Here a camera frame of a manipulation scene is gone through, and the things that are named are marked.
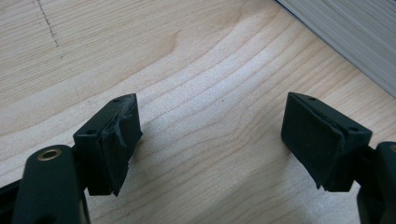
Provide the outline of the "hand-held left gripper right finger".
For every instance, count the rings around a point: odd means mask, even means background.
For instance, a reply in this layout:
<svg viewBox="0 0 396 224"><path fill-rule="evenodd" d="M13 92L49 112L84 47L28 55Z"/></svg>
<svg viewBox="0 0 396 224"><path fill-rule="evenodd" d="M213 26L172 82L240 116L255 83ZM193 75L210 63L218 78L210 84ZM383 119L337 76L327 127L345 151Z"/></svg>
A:
<svg viewBox="0 0 396 224"><path fill-rule="evenodd" d="M319 99L288 94L281 138L319 188L349 191L355 159L371 137L369 129Z"/></svg>

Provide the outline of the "thick book with white pages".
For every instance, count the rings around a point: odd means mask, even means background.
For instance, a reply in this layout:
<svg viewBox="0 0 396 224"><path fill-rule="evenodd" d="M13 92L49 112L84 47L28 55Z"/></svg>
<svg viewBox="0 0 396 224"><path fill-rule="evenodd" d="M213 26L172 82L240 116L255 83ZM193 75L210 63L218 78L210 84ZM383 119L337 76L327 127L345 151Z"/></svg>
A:
<svg viewBox="0 0 396 224"><path fill-rule="evenodd" d="M276 0L396 98L396 0Z"/></svg>

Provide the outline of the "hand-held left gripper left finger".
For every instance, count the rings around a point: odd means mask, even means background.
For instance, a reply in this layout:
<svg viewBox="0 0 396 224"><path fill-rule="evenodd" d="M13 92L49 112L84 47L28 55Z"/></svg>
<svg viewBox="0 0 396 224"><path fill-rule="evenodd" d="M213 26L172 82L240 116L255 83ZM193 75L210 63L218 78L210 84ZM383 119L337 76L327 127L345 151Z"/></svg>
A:
<svg viewBox="0 0 396 224"><path fill-rule="evenodd" d="M73 138L91 195L118 195L142 137L135 93L109 101Z"/></svg>

